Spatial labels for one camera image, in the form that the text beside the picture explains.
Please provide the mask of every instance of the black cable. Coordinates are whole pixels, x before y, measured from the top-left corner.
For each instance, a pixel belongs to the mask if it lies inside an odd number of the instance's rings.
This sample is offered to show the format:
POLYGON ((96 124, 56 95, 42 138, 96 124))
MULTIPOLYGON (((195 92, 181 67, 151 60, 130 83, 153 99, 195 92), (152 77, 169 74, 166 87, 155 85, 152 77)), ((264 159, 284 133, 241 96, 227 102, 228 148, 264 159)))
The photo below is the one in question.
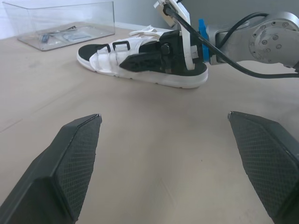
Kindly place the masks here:
POLYGON ((223 38, 223 40, 221 41, 221 43, 219 44, 219 46, 217 46, 217 48, 221 49, 223 47, 223 45, 226 43, 226 41, 228 41, 229 37, 233 34, 233 32, 235 32, 239 26, 241 26, 242 24, 244 24, 246 21, 255 18, 255 17, 259 17, 259 16, 263 16, 266 17, 268 16, 268 13, 253 13, 250 14, 246 17, 244 17, 243 19, 241 19, 240 21, 238 21, 229 31, 228 33, 225 35, 225 37, 223 38))
POLYGON ((164 13, 166 15, 170 15, 171 17, 175 18, 191 35, 197 37, 196 40, 204 45, 206 45, 211 52, 216 54, 218 57, 220 57, 223 61, 225 61, 227 64, 232 66, 233 68, 237 69, 238 71, 252 76, 256 78, 298 78, 299 74, 297 73, 287 73, 287 74, 260 74, 253 71, 250 71, 233 60, 231 60, 229 57, 227 57, 222 51, 220 51, 218 48, 216 48, 214 45, 212 45, 209 41, 207 41, 205 38, 202 37, 195 29, 193 29, 189 23, 187 23, 179 14, 177 14, 175 11, 172 10, 172 8, 166 4, 164 5, 164 13))

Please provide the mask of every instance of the screw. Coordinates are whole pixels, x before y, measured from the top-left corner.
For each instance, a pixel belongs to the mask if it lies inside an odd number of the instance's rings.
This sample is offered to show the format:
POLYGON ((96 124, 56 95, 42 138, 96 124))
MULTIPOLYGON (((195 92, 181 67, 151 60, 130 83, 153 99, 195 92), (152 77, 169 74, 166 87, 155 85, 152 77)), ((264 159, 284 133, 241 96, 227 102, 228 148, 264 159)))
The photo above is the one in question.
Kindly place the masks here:
POLYGON ((166 43, 161 46, 161 51, 163 55, 170 54, 170 46, 166 43))

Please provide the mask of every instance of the transparent container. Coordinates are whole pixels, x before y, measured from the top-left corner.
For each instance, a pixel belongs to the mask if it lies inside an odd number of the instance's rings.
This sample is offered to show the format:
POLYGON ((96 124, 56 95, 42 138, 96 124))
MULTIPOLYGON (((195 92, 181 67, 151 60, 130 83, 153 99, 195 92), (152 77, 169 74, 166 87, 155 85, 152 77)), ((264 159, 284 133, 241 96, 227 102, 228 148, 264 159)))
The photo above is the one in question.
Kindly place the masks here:
POLYGON ((18 40, 42 51, 115 34, 113 1, 22 0, 3 5, 18 40))

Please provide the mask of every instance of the textured gripper pad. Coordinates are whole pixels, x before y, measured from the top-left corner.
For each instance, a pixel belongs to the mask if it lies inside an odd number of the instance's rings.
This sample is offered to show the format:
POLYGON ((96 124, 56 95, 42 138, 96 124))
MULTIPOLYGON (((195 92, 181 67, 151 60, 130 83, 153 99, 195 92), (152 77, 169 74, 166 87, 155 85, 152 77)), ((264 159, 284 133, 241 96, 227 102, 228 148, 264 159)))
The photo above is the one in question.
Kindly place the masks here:
POLYGON ((93 173, 100 117, 81 126, 56 172, 58 185, 74 220, 77 220, 93 173))
POLYGON ((299 155, 299 144, 279 123, 271 120, 232 112, 229 121, 256 193, 270 217, 280 216, 298 189, 295 156, 296 150, 299 155), (292 151, 288 149, 290 141, 292 151))

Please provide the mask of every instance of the table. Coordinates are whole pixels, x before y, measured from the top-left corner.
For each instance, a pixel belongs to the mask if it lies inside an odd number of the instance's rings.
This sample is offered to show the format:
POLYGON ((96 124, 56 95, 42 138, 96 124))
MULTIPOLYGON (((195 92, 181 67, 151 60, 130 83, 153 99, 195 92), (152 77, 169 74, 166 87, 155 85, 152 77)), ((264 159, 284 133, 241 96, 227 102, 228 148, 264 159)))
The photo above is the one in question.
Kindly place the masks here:
MULTIPOLYGON (((107 43, 129 30, 91 41, 107 43)), ((299 79, 261 80, 229 65, 185 90, 109 77, 76 61, 77 44, 40 52, 0 41, 0 202, 64 124, 101 113, 79 224, 272 224, 245 171, 230 111, 280 122, 299 139, 299 79)), ((264 73, 280 64, 243 62, 264 73)))

